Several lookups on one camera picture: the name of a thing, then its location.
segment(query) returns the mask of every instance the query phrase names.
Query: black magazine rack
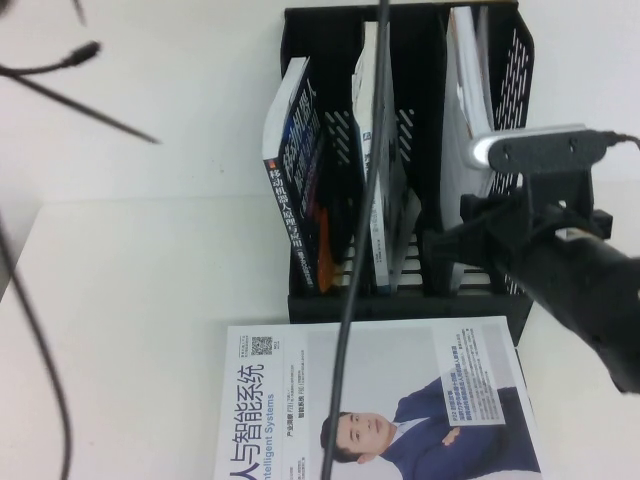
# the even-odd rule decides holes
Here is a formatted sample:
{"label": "black magazine rack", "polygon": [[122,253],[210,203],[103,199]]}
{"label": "black magazine rack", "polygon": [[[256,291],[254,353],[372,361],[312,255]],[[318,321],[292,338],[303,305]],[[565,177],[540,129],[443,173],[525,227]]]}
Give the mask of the black magazine rack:
{"label": "black magazine rack", "polygon": [[[490,2],[489,67],[496,129],[524,127],[533,72],[533,39],[515,2]],[[470,276],[488,275],[490,283],[466,282],[456,296],[435,293],[431,272],[420,261],[423,228],[441,229],[440,159],[446,82],[446,28],[453,4],[393,5],[390,10],[391,63],[402,156],[409,181],[422,203],[422,215],[409,249],[403,275],[414,281],[391,297],[372,293],[363,281],[356,304],[356,320],[395,320],[433,317],[504,315],[518,344],[532,306],[508,278],[495,272],[467,270]],[[281,47],[282,72],[292,57],[309,56],[312,80],[324,127],[340,168],[332,171],[339,188],[350,189],[354,202],[362,193],[355,139],[350,134],[351,75],[363,46],[363,24],[375,21],[376,6],[302,8],[285,11]],[[497,176],[492,194],[509,193],[514,176]],[[289,279],[289,316],[292,323],[337,321],[343,292],[305,293],[292,259]]]}

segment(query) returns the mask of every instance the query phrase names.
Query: book spine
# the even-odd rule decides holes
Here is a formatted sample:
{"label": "book spine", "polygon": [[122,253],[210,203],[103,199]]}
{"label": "book spine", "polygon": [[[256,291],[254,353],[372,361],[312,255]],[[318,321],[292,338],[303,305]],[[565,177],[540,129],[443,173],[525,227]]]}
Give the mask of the book spine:
{"label": "book spine", "polygon": [[293,209],[291,195],[286,187],[284,169],[279,165],[276,159],[265,160],[264,164],[267,168],[267,174],[269,175],[269,182],[271,183],[273,194],[275,195],[278,203],[278,209],[282,215],[282,221],[284,222],[284,225],[287,228],[287,233],[289,234],[293,255],[300,267],[300,271],[302,272],[305,286],[308,290],[315,291],[318,285],[315,280],[314,269],[312,268],[308,251],[305,248],[305,243],[302,238],[302,229],[300,227],[298,216]]}
{"label": "book spine", "polygon": [[[363,132],[360,136],[362,168],[365,182],[369,179],[369,166],[371,160],[371,132]],[[369,229],[371,231],[371,248],[373,252],[373,266],[376,276],[376,287],[379,293],[390,292],[389,268],[387,264],[387,248],[384,231],[384,212],[382,207],[382,190],[380,187],[380,175],[376,176],[376,192],[373,197],[371,219]]]}

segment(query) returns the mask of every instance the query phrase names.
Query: book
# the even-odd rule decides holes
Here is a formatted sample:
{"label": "book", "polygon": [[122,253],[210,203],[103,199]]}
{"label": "book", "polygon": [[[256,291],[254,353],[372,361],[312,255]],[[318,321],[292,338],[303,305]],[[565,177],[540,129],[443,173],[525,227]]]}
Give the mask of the book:
{"label": "book", "polygon": [[[461,196],[486,197],[494,179],[491,170],[474,169],[466,159],[471,140],[493,130],[486,15],[487,12],[481,10],[478,36],[470,7],[452,8],[449,19],[440,178],[440,208],[445,230],[463,223]],[[464,268],[461,264],[453,266],[452,292],[460,287]]]}
{"label": "book", "polygon": [[[364,47],[352,76],[352,106],[358,152],[367,180],[372,154],[378,23],[366,22],[364,28]],[[389,57],[388,25],[385,27],[385,38]],[[370,221],[375,283],[380,294],[397,290],[409,239],[421,208],[418,197],[408,185],[400,159],[390,59],[385,76],[383,138]]]}
{"label": "book", "polygon": [[310,73],[309,58],[289,62],[267,114],[262,158],[304,284],[326,292],[334,264],[328,212],[316,201],[326,141]]}
{"label": "book", "polygon": [[[338,330],[228,329],[214,480],[320,478]],[[504,317],[354,323],[337,446],[333,480],[548,473]]]}

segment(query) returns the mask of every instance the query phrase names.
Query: qr code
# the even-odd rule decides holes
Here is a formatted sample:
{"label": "qr code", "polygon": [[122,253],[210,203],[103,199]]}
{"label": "qr code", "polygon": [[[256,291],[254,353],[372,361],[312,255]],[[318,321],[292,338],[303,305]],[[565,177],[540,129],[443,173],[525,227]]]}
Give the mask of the qr code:
{"label": "qr code", "polygon": [[251,337],[251,355],[271,355],[273,337]]}

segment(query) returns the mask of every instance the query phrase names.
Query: mesh side panel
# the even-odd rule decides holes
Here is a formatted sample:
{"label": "mesh side panel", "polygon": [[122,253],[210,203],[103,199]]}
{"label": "mesh side panel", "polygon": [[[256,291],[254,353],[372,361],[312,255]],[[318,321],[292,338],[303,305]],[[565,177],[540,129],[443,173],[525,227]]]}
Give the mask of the mesh side panel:
{"label": "mesh side panel", "polygon": [[[509,130],[525,126],[532,69],[532,55],[519,36],[518,29],[514,28],[507,68],[500,87],[500,103],[497,106],[494,105],[496,130]],[[517,175],[496,174],[491,187],[491,195],[509,195],[518,185]],[[508,276],[505,276],[504,281],[509,294],[523,293]]]}

